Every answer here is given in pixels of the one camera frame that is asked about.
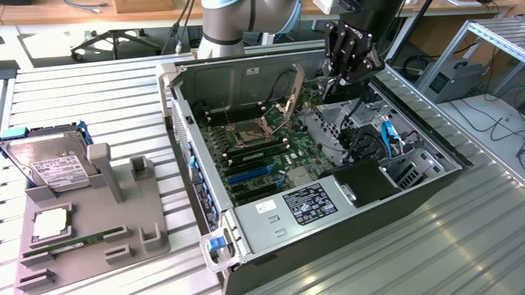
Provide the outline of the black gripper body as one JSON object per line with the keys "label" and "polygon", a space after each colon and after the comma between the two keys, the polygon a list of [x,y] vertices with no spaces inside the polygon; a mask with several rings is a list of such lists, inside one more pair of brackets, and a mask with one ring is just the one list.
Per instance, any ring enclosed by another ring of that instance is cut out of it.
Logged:
{"label": "black gripper body", "polygon": [[346,10],[346,13],[339,15],[339,23],[344,24],[352,38],[352,47],[347,47],[347,53],[376,51],[376,43],[387,32],[403,4],[403,1],[339,2]]}

